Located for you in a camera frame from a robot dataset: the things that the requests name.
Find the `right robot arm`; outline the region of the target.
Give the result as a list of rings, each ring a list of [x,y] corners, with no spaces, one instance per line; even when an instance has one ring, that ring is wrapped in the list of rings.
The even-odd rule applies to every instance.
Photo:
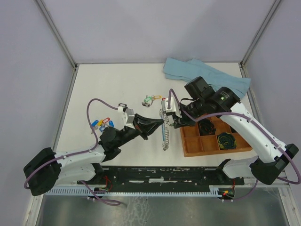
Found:
[[[175,129],[194,126],[207,117],[216,116],[231,126],[257,154],[247,159],[224,160],[216,172],[219,183],[227,184],[237,177],[253,177],[266,185],[277,179],[289,183],[279,175],[291,164],[297,175],[295,184],[300,184],[300,172],[292,161],[298,147],[285,144],[265,129],[231,89],[222,87],[215,91],[202,77],[193,79],[184,87],[192,98],[188,105],[178,100],[173,89],[169,90],[164,101],[165,111],[173,117]]]

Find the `large keyring holder blue handle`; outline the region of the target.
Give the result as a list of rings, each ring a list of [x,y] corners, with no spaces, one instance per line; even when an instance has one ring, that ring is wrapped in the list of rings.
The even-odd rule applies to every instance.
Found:
[[[163,140],[162,147],[163,150],[166,151],[169,148],[169,118],[162,109],[160,109],[159,115],[164,121],[164,123],[161,125]]]

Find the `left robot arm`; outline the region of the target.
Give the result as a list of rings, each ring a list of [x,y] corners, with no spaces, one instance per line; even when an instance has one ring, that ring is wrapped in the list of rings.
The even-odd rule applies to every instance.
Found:
[[[92,147],[62,154],[50,147],[42,149],[23,171],[26,177],[24,188],[33,196],[45,194],[54,186],[77,181],[103,181],[102,162],[110,161],[120,154],[120,147],[136,137],[148,140],[163,123],[163,119],[145,118],[138,114],[131,116],[131,123],[122,129],[108,126],[100,140]]]

